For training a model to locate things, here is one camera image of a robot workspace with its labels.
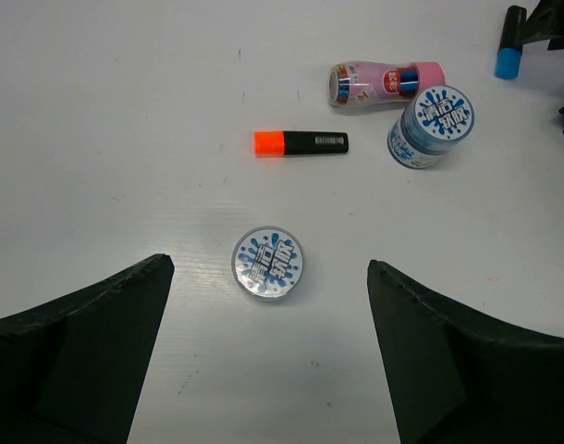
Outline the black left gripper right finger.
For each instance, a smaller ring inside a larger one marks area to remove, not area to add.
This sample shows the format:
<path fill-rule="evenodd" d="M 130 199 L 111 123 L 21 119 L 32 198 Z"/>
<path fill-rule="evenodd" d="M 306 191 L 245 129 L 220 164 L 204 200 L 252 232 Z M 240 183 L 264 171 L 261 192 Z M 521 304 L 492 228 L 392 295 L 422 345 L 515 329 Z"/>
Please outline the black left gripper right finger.
<path fill-rule="evenodd" d="M 381 261 L 367 288 L 403 443 L 564 443 L 564 339 L 430 290 Z"/>

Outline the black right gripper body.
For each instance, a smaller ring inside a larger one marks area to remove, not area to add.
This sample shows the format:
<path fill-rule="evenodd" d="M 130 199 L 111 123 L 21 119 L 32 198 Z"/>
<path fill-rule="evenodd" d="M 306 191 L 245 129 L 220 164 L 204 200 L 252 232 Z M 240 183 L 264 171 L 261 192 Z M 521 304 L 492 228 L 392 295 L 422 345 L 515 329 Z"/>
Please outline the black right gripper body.
<path fill-rule="evenodd" d="M 517 43 L 547 41 L 548 50 L 564 50 L 564 0 L 541 0 L 517 34 Z"/>

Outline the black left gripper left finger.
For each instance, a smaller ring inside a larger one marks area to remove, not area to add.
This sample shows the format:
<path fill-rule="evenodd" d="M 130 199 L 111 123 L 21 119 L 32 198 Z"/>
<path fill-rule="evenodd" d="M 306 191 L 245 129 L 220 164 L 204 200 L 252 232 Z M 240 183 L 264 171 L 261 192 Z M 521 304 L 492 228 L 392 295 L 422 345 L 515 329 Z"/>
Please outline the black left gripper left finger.
<path fill-rule="evenodd" d="M 175 267 L 152 255 L 0 318 L 0 443 L 125 443 Z"/>

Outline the blue highlighter marker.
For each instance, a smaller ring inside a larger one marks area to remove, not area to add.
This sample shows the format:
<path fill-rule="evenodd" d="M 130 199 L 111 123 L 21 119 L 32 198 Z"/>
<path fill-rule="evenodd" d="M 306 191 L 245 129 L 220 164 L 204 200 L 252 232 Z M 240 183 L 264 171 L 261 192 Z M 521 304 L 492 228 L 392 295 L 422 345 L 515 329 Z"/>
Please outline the blue highlighter marker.
<path fill-rule="evenodd" d="M 495 67 L 495 76 L 499 79 L 518 78 L 523 45 L 516 43 L 516 38 L 526 18 L 527 9 L 521 6 L 510 6 L 506 12 Z"/>

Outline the pink glue bottle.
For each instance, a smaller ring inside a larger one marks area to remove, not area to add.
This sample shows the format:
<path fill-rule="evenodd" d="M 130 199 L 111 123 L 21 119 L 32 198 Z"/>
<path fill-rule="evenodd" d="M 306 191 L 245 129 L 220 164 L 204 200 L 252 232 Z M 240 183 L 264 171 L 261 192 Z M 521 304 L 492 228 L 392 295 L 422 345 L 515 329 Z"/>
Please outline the pink glue bottle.
<path fill-rule="evenodd" d="M 436 62 L 392 65 L 348 61 L 330 69 L 327 98 L 338 107 L 409 102 L 420 91 L 445 83 L 445 73 Z"/>

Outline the orange highlighter marker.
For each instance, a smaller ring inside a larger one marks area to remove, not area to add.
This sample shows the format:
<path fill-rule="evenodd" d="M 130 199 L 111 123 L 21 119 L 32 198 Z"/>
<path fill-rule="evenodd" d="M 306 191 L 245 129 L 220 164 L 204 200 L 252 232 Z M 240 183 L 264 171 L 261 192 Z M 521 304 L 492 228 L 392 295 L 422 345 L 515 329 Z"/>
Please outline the orange highlighter marker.
<path fill-rule="evenodd" d="M 349 137 L 343 132 L 256 131 L 253 152 L 260 157 L 346 154 Z"/>

